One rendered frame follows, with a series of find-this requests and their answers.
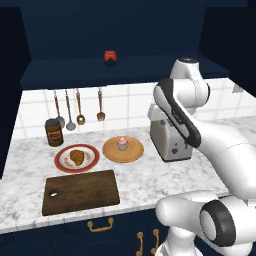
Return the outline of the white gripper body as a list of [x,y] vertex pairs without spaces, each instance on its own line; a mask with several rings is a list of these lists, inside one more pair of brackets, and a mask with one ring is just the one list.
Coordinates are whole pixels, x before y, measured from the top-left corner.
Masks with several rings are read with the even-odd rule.
[[147,116],[151,121],[160,121],[164,119],[164,112],[155,103],[152,103]]

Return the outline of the red jam jar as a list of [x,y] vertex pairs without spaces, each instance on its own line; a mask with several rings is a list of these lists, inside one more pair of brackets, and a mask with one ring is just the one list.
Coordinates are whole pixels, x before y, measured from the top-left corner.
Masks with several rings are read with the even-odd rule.
[[117,55],[114,50],[107,50],[104,52],[104,63],[107,67],[114,67],[116,65]]

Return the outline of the brown croissant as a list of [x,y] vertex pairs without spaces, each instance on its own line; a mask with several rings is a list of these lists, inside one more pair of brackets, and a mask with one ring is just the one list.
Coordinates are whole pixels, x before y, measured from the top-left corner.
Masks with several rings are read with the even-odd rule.
[[85,155],[81,150],[72,150],[70,152],[70,159],[75,163],[76,166],[80,166],[84,161]]

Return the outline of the navy cabinet door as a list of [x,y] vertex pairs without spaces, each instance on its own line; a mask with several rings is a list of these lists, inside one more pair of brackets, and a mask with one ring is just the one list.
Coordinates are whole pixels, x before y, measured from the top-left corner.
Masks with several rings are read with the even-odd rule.
[[256,0],[220,0],[206,7],[199,49],[256,98]]
[[20,80],[31,61],[19,7],[0,7],[0,180],[22,96]]

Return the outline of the dark wooden cutting board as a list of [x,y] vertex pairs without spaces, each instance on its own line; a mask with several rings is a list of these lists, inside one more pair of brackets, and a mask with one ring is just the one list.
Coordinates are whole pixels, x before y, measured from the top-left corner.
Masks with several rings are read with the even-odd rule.
[[113,170],[46,179],[42,215],[50,216],[120,203]]

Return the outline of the silver toaster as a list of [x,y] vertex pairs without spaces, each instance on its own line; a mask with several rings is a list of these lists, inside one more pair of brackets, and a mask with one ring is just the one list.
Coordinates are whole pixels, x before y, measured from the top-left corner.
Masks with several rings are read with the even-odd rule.
[[185,143],[169,120],[152,121],[150,137],[164,162],[183,161],[192,157],[193,148]]

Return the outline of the round wooden plate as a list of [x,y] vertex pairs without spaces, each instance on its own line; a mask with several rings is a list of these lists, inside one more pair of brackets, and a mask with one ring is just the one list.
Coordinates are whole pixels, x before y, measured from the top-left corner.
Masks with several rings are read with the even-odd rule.
[[120,145],[120,139],[121,136],[116,136],[104,143],[102,153],[106,158],[117,163],[129,163],[138,160],[143,155],[144,146],[138,139],[125,136],[128,142],[126,147]]

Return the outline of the pink cupcake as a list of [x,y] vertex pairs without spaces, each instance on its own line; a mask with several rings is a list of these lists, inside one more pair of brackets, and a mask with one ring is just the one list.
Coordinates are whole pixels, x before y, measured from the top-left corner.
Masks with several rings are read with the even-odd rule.
[[125,137],[120,137],[117,141],[118,149],[125,151],[128,148],[129,142]]

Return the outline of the hanging wooden fork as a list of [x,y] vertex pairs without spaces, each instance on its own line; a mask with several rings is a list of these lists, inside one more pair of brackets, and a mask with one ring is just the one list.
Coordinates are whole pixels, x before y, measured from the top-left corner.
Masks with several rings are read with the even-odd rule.
[[98,89],[98,101],[99,101],[99,112],[97,113],[97,119],[98,121],[104,121],[105,113],[102,111],[102,91],[100,88]]

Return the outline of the hanging wooden spoon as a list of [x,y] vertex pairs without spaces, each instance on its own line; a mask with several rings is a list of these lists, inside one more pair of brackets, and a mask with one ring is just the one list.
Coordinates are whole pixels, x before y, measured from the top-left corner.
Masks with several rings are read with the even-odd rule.
[[84,115],[81,113],[81,101],[80,101],[79,89],[76,89],[76,99],[77,99],[77,104],[78,104],[77,123],[78,123],[79,125],[84,125],[86,119],[85,119]]

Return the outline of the hanging grey spoon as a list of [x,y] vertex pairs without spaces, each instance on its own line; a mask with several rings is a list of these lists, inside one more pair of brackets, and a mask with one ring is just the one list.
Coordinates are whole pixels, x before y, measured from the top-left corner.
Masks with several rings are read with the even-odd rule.
[[68,92],[65,92],[65,97],[66,97],[66,105],[67,105],[68,117],[69,117],[69,122],[66,124],[66,129],[68,131],[73,131],[73,130],[76,129],[76,124],[72,121],[72,118],[71,118],[71,111],[70,111],[70,103],[69,103]]

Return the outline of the hanging metal ladle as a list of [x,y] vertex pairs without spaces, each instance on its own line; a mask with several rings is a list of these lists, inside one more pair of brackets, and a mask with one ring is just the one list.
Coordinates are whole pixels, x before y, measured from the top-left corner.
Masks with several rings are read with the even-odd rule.
[[65,126],[65,120],[64,118],[60,115],[60,110],[59,110],[59,103],[58,103],[58,98],[57,98],[57,93],[56,90],[54,90],[54,100],[55,100],[55,107],[57,111],[57,117],[56,119],[60,122],[60,126],[63,129]]

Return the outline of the red rimmed plate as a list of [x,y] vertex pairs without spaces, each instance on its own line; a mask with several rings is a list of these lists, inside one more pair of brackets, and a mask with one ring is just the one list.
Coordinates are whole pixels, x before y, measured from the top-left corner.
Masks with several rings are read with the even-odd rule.
[[[80,166],[76,166],[70,159],[72,150],[81,150],[84,152],[85,158]],[[55,166],[66,173],[81,173],[94,167],[100,158],[98,150],[87,144],[73,144],[61,149],[54,158]]]

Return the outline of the navy drawer front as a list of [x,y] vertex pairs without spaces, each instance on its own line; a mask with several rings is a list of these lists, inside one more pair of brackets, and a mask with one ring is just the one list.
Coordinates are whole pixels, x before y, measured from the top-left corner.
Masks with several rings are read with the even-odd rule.
[[153,209],[112,215],[113,224],[108,222],[109,216],[94,218],[91,220],[81,220],[64,224],[64,230],[72,235],[89,234],[92,230],[108,227],[109,232],[124,231],[140,226],[146,226],[150,219],[154,219],[155,211]]

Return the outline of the navy open wall cabinet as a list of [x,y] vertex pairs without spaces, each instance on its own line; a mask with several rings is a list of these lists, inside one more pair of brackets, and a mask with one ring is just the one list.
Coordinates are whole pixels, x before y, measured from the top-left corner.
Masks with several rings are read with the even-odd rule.
[[[229,71],[199,50],[207,0],[23,0],[31,61],[26,90],[155,82],[175,60],[199,61],[205,78]],[[107,67],[104,52],[114,50]]]

